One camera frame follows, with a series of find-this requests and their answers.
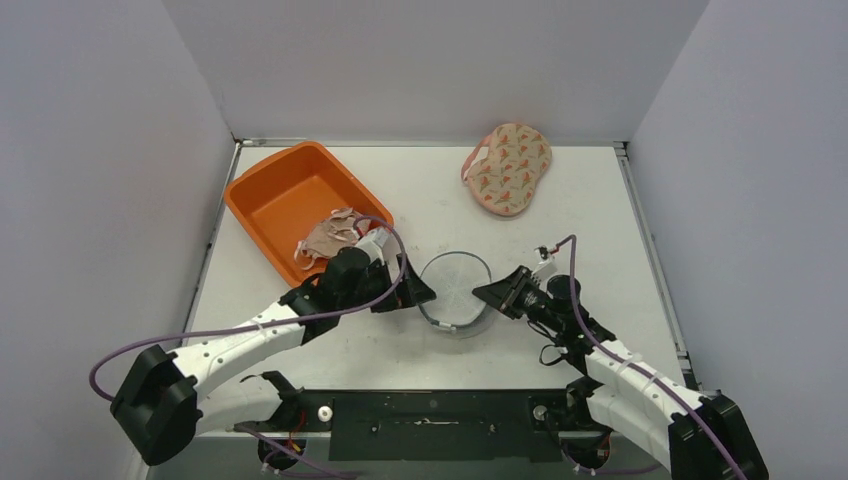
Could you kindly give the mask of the white mesh laundry bag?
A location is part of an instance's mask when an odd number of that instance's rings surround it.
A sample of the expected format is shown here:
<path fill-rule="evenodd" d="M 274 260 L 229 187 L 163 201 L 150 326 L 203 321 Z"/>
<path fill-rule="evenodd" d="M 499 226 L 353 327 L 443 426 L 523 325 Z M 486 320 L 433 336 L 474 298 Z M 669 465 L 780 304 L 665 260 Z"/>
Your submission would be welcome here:
<path fill-rule="evenodd" d="M 418 308 L 438 332 L 468 338 L 491 326 L 493 310 L 472 293 L 493 281 L 491 268 L 480 256 L 462 250 L 440 253 L 425 265 L 420 278 L 436 293 L 436 299 Z"/>

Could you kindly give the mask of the orange plastic tub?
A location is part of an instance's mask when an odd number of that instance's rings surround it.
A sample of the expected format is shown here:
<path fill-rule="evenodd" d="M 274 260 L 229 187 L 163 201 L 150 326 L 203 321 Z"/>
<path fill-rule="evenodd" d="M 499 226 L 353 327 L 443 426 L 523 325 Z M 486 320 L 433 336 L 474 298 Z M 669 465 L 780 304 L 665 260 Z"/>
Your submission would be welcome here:
<path fill-rule="evenodd" d="M 243 229 L 291 287 L 324 270 L 295 258 L 297 243 L 332 211 L 394 223 L 389 210 L 320 143 L 306 141 L 272 154 L 229 183 L 224 201 Z"/>

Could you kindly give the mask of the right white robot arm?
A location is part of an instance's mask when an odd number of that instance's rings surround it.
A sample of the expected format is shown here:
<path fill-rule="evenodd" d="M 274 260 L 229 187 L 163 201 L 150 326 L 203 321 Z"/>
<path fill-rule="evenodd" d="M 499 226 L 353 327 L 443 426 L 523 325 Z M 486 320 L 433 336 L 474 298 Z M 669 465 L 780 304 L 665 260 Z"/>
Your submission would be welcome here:
<path fill-rule="evenodd" d="M 733 400 L 689 389 L 651 367 L 590 316 L 580 293 L 580 283 L 569 275 L 542 285 L 526 267 L 473 290 L 504 316 L 540 327 L 560 360 L 580 372 L 565 402 L 575 427 L 600 424 L 621 434 L 674 479 L 769 478 Z"/>

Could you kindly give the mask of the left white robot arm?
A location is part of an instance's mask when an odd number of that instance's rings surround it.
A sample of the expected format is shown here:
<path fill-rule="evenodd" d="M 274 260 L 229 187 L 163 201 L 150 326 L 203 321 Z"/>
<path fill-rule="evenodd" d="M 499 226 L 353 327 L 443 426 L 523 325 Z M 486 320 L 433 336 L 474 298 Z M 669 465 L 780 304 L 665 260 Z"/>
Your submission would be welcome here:
<path fill-rule="evenodd" d="M 138 354 L 110 405 L 145 464 L 160 465 L 200 433 L 227 423 L 265 422 L 282 431 L 299 405 L 279 374 L 248 369 L 281 351 L 298 348 L 360 310 L 385 313 L 416 307 L 437 295 L 404 255 L 392 278 L 381 255 L 346 247 L 325 270 L 309 276 L 228 335 L 165 351 L 153 344 Z"/>

